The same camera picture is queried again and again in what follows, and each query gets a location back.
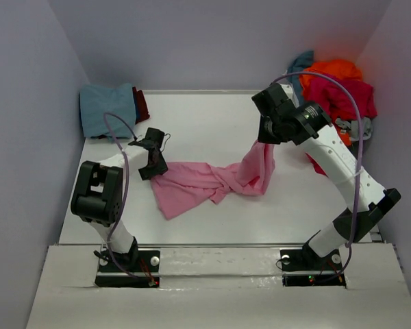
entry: folded blue shirt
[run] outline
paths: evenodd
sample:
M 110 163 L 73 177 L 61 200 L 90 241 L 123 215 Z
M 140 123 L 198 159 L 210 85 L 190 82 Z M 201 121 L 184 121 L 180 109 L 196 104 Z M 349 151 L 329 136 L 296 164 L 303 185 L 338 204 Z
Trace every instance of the folded blue shirt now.
M 85 137 L 110 136 L 103 121 L 103 113 L 113 112 L 125 120 L 131 128 L 136 123 L 136 107 L 132 95 L 132 85 L 123 84 L 118 88 L 106 88 L 88 84 L 79 94 L 82 130 Z M 118 119 L 108 117 L 113 132 L 119 138 L 131 138 L 129 129 Z

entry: white table surface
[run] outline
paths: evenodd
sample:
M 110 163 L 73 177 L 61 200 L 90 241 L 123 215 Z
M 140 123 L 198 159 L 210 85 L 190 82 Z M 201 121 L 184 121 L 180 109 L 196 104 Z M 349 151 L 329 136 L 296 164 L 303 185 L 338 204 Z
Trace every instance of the white table surface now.
M 271 248 L 162 248 L 160 289 L 101 289 L 93 249 L 49 248 L 27 329 L 411 329 L 391 245 L 354 245 L 347 289 L 283 287 Z
M 156 127 L 172 135 L 164 157 L 170 161 L 208 162 L 225 167 L 240 162 L 257 138 L 256 92 L 145 93 L 151 114 L 135 127 L 144 135 Z M 86 139 L 81 163 L 118 152 L 107 140 Z M 123 215 L 139 244 L 304 243 L 345 208 L 335 186 L 292 143 L 274 150 L 276 169 L 261 197 L 229 194 L 219 205 L 206 201 L 167 221 L 158 210 L 149 182 L 131 176 Z M 362 242 L 370 242 L 367 235 Z M 101 239 L 68 207 L 60 244 L 97 244 Z

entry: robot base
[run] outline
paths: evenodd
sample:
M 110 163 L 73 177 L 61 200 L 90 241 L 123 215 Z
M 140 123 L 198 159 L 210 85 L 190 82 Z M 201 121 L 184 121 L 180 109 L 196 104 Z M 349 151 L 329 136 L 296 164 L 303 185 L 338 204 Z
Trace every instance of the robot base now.
M 314 258 L 312 262 L 305 259 L 302 249 L 281 249 L 280 260 L 277 263 L 281 263 L 285 287 L 346 286 L 343 274 L 328 280 L 334 276 L 334 273 L 325 273 L 333 269 L 335 271 L 343 269 L 337 249 L 324 258 Z
M 101 249 L 102 255 L 107 254 L 107 252 L 105 247 Z M 99 259 L 95 284 L 98 287 L 112 288 L 158 288 L 160 286 L 160 276 L 158 274 L 160 265 L 159 263 L 156 264 L 155 261 L 151 261 L 151 259 L 159 260 L 160 251 L 138 250 L 138 258 L 134 264 L 120 262 L 123 268 L 135 275 L 135 278 L 122 272 L 113 262 Z M 149 273 L 145 274 L 142 270 L 143 267 L 148 269 Z

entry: magenta cloth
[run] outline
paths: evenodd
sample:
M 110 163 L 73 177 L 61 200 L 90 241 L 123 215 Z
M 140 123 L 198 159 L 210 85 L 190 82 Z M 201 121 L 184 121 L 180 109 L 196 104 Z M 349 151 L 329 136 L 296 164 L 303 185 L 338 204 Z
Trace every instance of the magenta cloth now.
M 370 119 L 377 116 L 376 107 L 373 101 L 373 87 L 359 80 L 340 80 L 333 75 L 327 75 L 342 84 L 355 99 L 361 117 Z M 310 81 L 308 101 L 315 101 L 332 118 L 332 121 L 339 117 L 342 120 L 356 120 L 356 112 L 350 103 L 349 98 L 333 83 L 316 77 Z
M 158 208 L 172 219 L 206 199 L 218 204 L 231 191 L 263 195 L 275 168 L 273 151 L 274 145 L 256 141 L 242 162 L 225 168 L 205 162 L 169 162 L 169 170 L 151 180 Z

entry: dark red cloth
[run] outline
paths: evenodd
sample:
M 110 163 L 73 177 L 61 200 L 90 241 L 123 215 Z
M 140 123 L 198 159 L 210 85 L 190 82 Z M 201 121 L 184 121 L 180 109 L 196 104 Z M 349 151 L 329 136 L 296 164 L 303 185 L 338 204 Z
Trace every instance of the dark red cloth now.
M 340 80 L 333 75 L 328 75 L 344 86 L 355 99 L 361 117 L 370 119 L 377 116 L 373 101 L 373 87 L 359 80 Z M 308 101 L 315 101 L 332 118 L 332 122 L 339 117 L 342 120 L 356 120 L 356 112 L 349 98 L 333 83 L 316 77 L 310 81 Z
M 148 106 L 145 101 L 145 95 L 141 90 L 137 91 L 136 87 L 132 88 L 132 95 L 134 96 L 134 101 L 137 106 L 138 116 L 136 123 L 142 122 L 150 118 Z
M 315 160 L 309 155 L 306 154 L 306 156 L 309 158 L 309 161 L 312 163 L 312 166 L 314 166 L 314 170 L 316 173 L 319 173 L 320 175 L 327 176 L 326 173 L 324 172 L 323 168 L 320 167 L 318 163 L 315 162 Z

